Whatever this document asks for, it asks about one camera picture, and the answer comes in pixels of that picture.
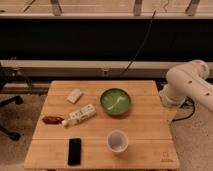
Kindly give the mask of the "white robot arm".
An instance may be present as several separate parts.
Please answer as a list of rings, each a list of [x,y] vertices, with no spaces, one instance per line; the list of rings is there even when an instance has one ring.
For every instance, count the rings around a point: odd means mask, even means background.
[[[180,107],[187,97],[213,112],[213,85],[206,79],[210,74],[202,60],[192,60],[174,66],[166,73],[167,84],[159,91],[166,107]]]

